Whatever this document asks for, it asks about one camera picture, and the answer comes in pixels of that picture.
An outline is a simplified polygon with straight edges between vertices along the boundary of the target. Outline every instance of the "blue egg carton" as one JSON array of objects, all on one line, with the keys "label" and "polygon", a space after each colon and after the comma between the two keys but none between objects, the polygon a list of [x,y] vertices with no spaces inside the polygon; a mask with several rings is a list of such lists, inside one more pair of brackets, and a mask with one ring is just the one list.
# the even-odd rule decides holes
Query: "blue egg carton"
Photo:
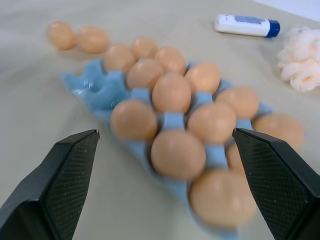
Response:
[{"label": "blue egg carton", "polygon": [[[186,72],[194,66],[190,63]],[[87,64],[84,73],[81,76],[75,76],[71,73],[62,75],[62,80],[67,89],[80,99],[87,108],[96,116],[107,129],[110,130],[110,116],[118,103],[128,99],[141,100],[152,106],[150,91],[148,88],[134,88],[129,91],[126,88],[126,75],[121,71],[110,71],[105,73],[102,68],[102,60],[97,59]],[[221,79],[217,92],[212,95],[208,92],[197,92],[191,100],[191,107],[186,115],[182,112],[166,112],[157,114],[158,128],[160,131],[168,129],[185,129],[189,116],[199,106],[211,103],[223,90],[232,88],[233,84],[225,79]],[[272,113],[272,109],[263,102],[259,105],[259,111],[256,117]],[[252,130],[249,119],[238,119],[237,128]],[[153,169],[150,162],[150,150],[152,142],[145,141],[123,141],[127,149],[143,165],[144,169],[151,175],[155,181],[172,192],[182,203],[184,203],[193,217],[193,219],[205,230],[219,236],[222,240],[237,240],[237,230],[226,230],[206,225],[202,222],[192,210],[189,199],[188,181],[179,181],[159,175]],[[228,168],[224,145],[205,145],[206,168]]]}]

